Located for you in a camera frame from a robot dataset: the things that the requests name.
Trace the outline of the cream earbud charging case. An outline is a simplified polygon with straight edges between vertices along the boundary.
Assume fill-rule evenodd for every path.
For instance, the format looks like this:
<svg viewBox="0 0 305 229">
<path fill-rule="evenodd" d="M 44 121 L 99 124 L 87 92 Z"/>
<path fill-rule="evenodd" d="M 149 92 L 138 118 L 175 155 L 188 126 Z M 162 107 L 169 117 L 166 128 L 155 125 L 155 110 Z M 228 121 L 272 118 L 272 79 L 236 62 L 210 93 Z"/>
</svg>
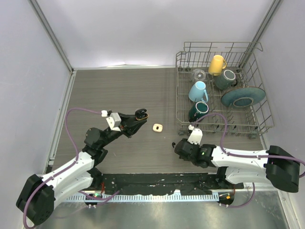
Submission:
<svg viewBox="0 0 305 229">
<path fill-rule="evenodd" d="M 163 126 L 161 124 L 154 124 L 152 130 L 157 133 L 161 133 L 163 131 Z"/>
</svg>

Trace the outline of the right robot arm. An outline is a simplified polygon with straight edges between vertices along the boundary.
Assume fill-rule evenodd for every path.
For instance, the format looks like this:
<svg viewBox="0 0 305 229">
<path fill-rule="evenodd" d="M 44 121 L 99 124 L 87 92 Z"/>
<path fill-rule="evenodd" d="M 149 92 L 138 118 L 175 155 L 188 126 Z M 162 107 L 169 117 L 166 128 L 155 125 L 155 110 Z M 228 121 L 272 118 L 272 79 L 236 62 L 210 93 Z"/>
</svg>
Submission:
<svg viewBox="0 0 305 229">
<path fill-rule="evenodd" d="M 200 146 L 184 138 L 174 151 L 197 167 L 216 167 L 215 182 L 220 188 L 250 182 L 272 184 L 290 193 L 299 190 L 300 162 L 279 146 L 258 151 L 222 149 L 211 144 Z"/>
</svg>

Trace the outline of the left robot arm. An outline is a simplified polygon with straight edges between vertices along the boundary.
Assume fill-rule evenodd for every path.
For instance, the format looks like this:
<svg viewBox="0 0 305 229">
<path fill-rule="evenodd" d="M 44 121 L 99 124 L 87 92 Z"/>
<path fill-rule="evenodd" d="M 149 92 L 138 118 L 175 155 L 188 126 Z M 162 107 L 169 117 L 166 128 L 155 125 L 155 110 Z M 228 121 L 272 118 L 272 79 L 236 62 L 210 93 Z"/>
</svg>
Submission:
<svg viewBox="0 0 305 229">
<path fill-rule="evenodd" d="M 97 190 L 102 183 L 102 174 L 96 168 L 108 151 L 109 143 L 124 135 L 132 137 L 147 122 L 146 109 L 134 114 L 122 114 L 111 110 L 98 113 L 107 121 L 108 127 L 100 130 L 88 129 L 85 135 L 85 147 L 76 151 L 76 156 L 58 169 L 45 175 L 33 174 L 26 180 L 17 199 L 16 207 L 23 213 L 23 225 L 29 228 L 29 220 L 34 226 L 44 223 L 55 208 L 76 192 L 89 188 Z"/>
</svg>

